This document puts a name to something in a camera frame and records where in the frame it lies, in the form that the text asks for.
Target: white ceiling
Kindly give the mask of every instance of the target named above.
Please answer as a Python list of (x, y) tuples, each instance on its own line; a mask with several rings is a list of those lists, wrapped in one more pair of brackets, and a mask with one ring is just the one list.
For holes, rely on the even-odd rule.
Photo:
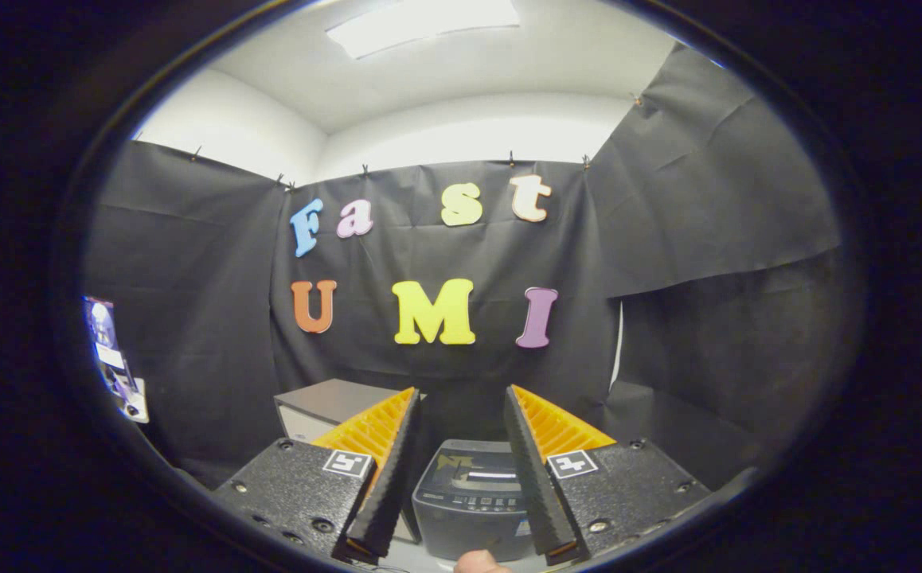
[(352, 59), (326, 30), (392, 0), (326, 0), (287, 15), (210, 68), (258, 88), (327, 134), (443, 100), (513, 92), (630, 99), (673, 47), (602, 0), (512, 0), (519, 28), (473, 29)]

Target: letter m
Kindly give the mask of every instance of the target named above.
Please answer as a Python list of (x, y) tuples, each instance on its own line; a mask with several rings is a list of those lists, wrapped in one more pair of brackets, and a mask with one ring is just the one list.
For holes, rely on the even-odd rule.
[(399, 345), (417, 345), (415, 325), (422, 331), (425, 341), (432, 342), (443, 324), (440, 342), (445, 345), (470, 345), (475, 333), (468, 327), (468, 294), (473, 289), (471, 280), (450, 279), (443, 283), (436, 303), (429, 303), (421, 284), (414, 280), (395, 283), (391, 291), (398, 297), (400, 327), (394, 334)]

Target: white wall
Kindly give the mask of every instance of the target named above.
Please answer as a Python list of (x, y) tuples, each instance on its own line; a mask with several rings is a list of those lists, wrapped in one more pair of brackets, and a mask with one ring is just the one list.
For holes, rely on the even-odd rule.
[(234, 77), (204, 69), (156, 108), (133, 134), (298, 185), (314, 181), (326, 134), (294, 110)]
[(632, 102), (577, 94), (482, 95), (348, 127), (326, 140), (316, 181), (392, 167), (515, 159), (580, 162), (595, 155)]

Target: ceiling light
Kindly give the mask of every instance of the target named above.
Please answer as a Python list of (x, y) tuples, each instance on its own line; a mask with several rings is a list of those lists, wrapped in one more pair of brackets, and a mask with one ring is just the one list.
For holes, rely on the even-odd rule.
[(328, 29), (353, 58), (459, 29), (518, 25), (510, 0), (404, 0)]

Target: black backdrop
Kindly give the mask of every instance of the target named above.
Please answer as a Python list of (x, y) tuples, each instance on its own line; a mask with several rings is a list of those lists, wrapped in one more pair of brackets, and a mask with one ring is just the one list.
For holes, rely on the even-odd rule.
[[(504, 439), (507, 384), (622, 439), (657, 440), (706, 485), (785, 445), (827, 380), (818, 343), (833, 340), (830, 287), (845, 264), (806, 260), (840, 244), (832, 182), (762, 100), (693, 50), (676, 47), (640, 100), (587, 170), (459, 162), (285, 192), (130, 142), (100, 199), (86, 279), (118, 305), (120, 344), (147, 380), (148, 435), (213, 486), (280, 435), (273, 395), (341, 377), (427, 392), (433, 446)], [(544, 221), (511, 210), (508, 181), (526, 174), (553, 190), (538, 199)], [(464, 182), (482, 191), (482, 218), (447, 226), (440, 194)], [(316, 198), (318, 244), (299, 258), (289, 219)], [(370, 200), (373, 229), (338, 238), (356, 199)], [(324, 279), (338, 283), (333, 324), (305, 333), (290, 284)], [(416, 280), (436, 300), (448, 279), (475, 284), (475, 343), (397, 345), (392, 285)], [(541, 349), (515, 345), (528, 287), (560, 294)]]

